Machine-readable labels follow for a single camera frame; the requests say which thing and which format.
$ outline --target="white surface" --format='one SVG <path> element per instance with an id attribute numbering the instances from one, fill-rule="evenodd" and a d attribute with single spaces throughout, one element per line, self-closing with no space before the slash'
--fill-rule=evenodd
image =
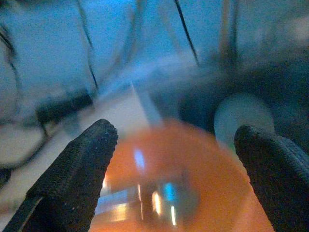
<path id="1" fill-rule="evenodd" d="M 50 166 L 68 142 L 100 118 L 109 120 L 118 129 L 120 138 L 148 127 L 145 113 L 133 91 L 109 102 L 95 102 L 94 107 L 84 109 L 76 116 L 67 118 L 65 123 L 70 123 L 70 126 L 63 128 L 64 123 L 60 125 L 63 129 L 55 134 L 41 153 L 27 166 L 12 173 L 9 183 L 0 191 L 0 208 L 1 205 L 8 203 L 21 202 L 27 190 Z M 1 226 L 6 225 L 9 219 L 8 214 L 0 215 L 0 229 L 3 229 Z"/>

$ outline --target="orange object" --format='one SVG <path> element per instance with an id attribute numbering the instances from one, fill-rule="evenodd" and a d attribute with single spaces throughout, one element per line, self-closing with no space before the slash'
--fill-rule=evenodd
<path id="1" fill-rule="evenodd" d="M 211 134 L 174 121 L 120 141 L 104 180 L 110 191 L 171 179 L 185 170 L 190 189 L 198 195 L 198 205 L 177 224 L 147 223 L 146 218 L 136 217 L 107 223 L 104 214 L 98 214 L 90 232 L 273 232 L 245 169 L 229 153 Z M 137 154 L 142 161 L 137 161 Z"/>

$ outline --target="black textured pad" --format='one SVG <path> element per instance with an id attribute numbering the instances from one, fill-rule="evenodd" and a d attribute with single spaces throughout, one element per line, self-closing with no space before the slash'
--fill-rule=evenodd
<path id="1" fill-rule="evenodd" d="M 27 192 L 43 200 L 23 231 L 88 231 L 116 143 L 117 130 L 104 119 L 71 141 Z"/>
<path id="2" fill-rule="evenodd" d="M 278 232 L 309 231 L 309 157 L 289 139 L 240 127 L 236 153 Z"/>

